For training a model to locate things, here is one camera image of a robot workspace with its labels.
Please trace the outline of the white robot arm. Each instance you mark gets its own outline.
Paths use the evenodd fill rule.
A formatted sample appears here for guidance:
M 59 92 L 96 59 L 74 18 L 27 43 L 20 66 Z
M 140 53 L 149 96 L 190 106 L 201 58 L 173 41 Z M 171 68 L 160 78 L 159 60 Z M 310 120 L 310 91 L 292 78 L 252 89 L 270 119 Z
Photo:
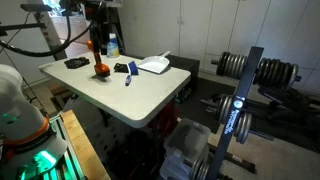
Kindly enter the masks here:
M 1 180 L 29 180 L 55 168 L 68 143 L 57 135 L 50 119 L 22 93 L 23 78 L 12 66 L 0 67 L 0 126 L 6 152 Z

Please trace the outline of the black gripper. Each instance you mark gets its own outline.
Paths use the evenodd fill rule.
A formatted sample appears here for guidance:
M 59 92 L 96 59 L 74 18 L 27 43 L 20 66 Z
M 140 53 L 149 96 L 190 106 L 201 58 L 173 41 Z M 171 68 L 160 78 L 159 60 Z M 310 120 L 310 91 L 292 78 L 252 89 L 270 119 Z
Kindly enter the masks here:
M 86 0 L 84 3 L 85 18 L 90 22 L 90 40 L 94 49 L 101 54 L 107 53 L 107 45 L 110 42 L 109 34 L 112 32 L 112 21 L 109 10 L 111 0 Z

